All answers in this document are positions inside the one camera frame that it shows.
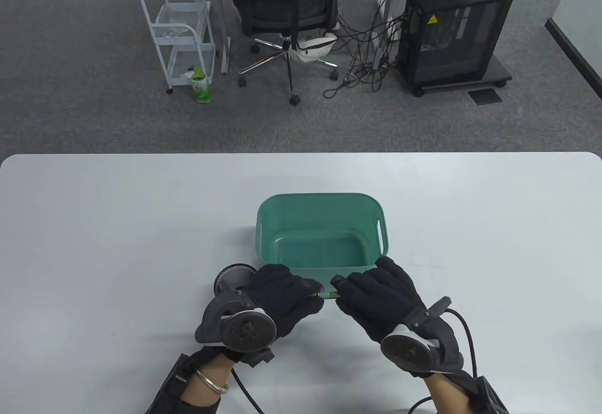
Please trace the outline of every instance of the white wall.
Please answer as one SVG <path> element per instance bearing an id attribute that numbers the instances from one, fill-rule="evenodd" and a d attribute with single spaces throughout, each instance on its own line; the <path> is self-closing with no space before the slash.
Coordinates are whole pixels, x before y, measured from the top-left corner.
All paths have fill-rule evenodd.
<path id="1" fill-rule="evenodd" d="M 602 76 L 602 0 L 561 0 L 554 22 Z"/>

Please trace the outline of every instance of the gloved hand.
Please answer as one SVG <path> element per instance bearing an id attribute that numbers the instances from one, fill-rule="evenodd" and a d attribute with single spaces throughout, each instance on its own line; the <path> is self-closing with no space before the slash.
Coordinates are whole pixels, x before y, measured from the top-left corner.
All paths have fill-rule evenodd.
<path id="1" fill-rule="evenodd" d="M 389 257 L 364 273 L 335 276 L 331 284 L 340 295 L 338 307 L 378 343 L 415 307 L 425 308 L 408 273 Z"/>
<path id="2" fill-rule="evenodd" d="M 318 313 L 324 300 L 316 295 L 324 287 L 313 279 L 293 276 L 284 265 L 262 266 L 244 288 L 257 307 L 274 321 L 277 337 L 284 337 L 303 318 Z"/>

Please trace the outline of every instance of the gray carpet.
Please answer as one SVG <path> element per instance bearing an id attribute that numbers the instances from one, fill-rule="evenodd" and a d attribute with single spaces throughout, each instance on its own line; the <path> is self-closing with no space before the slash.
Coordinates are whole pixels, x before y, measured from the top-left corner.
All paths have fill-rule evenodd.
<path id="1" fill-rule="evenodd" d="M 366 28 L 375 0 L 340 0 Z M 602 103 L 544 29 L 559 0 L 514 0 L 496 54 L 514 81 L 502 103 L 476 106 L 465 91 L 414 98 L 390 72 L 382 89 L 341 91 L 318 65 L 284 62 L 248 77 L 256 59 L 226 0 L 230 73 L 213 101 L 165 94 L 138 0 L 0 0 L 0 161 L 26 152 L 593 151 L 602 154 Z M 404 0 L 398 0 L 401 10 Z M 214 28 L 217 20 L 213 17 Z M 340 51 L 331 61 L 347 65 Z"/>

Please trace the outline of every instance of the computer case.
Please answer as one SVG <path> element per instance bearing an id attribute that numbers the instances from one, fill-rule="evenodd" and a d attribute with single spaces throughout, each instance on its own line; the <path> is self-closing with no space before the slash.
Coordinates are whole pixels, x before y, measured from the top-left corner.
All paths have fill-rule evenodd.
<path id="1" fill-rule="evenodd" d="M 407 0 L 397 67 L 410 87 L 480 80 L 512 0 Z"/>

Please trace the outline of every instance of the white bag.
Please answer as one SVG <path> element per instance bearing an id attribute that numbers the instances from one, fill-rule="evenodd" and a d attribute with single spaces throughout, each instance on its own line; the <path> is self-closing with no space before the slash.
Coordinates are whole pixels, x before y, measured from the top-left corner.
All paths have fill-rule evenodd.
<path id="1" fill-rule="evenodd" d="M 293 50 L 293 47 L 289 48 L 288 54 L 291 59 L 296 59 L 301 63 L 310 63 L 326 56 L 335 42 L 337 42 L 337 36 L 333 33 L 326 33 L 322 38 L 304 40 L 298 45 L 297 50 Z"/>

